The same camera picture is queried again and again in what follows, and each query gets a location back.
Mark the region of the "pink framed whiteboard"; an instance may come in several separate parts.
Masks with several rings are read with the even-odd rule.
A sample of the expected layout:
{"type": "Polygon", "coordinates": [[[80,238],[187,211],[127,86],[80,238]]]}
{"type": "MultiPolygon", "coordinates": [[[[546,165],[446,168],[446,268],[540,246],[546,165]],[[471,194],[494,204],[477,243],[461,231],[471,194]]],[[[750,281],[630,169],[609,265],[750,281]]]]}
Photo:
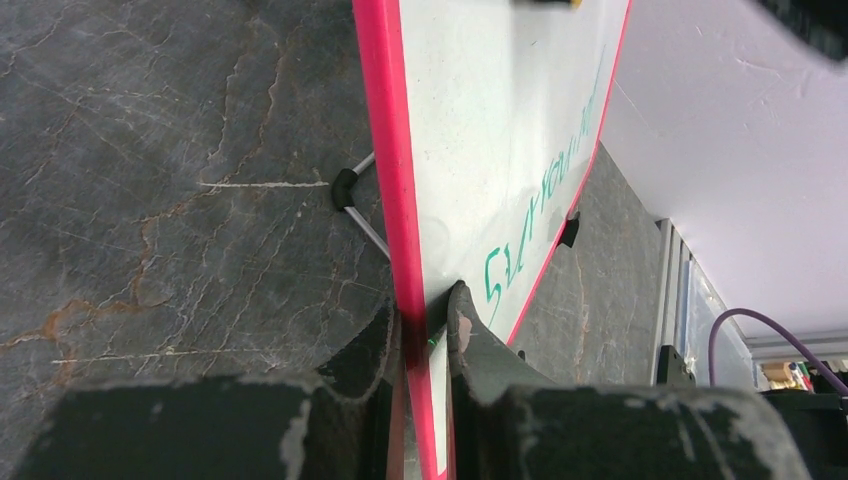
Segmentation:
{"type": "Polygon", "coordinates": [[[483,324],[516,334],[597,152],[629,10],[353,5],[426,479],[454,460],[437,307],[463,281],[483,324]]]}

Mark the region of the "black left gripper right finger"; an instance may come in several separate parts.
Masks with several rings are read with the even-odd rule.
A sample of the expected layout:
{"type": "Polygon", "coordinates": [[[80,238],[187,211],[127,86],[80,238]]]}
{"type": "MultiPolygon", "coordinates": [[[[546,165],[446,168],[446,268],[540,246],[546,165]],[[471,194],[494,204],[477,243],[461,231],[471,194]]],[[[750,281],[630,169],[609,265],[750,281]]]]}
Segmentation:
{"type": "Polygon", "coordinates": [[[761,396],[725,388],[564,386],[520,359],[455,283],[446,306],[457,479],[806,479],[761,396]]]}

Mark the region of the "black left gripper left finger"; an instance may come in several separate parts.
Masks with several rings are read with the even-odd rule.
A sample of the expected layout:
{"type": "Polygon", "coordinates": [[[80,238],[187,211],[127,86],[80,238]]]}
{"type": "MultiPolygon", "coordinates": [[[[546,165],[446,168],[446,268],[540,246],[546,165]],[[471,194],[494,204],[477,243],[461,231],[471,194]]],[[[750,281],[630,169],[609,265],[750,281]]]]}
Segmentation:
{"type": "Polygon", "coordinates": [[[382,479],[400,327],[383,305],[304,372],[108,381],[66,393],[17,479],[382,479]]]}

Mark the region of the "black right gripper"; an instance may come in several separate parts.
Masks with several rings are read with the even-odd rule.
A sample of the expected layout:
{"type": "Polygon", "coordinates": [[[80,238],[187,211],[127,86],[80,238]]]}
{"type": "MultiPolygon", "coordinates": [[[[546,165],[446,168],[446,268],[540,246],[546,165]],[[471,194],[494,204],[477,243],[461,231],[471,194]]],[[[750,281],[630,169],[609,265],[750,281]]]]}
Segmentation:
{"type": "Polygon", "coordinates": [[[847,61],[847,0],[758,0],[782,27],[821,57],[847,61]]]}

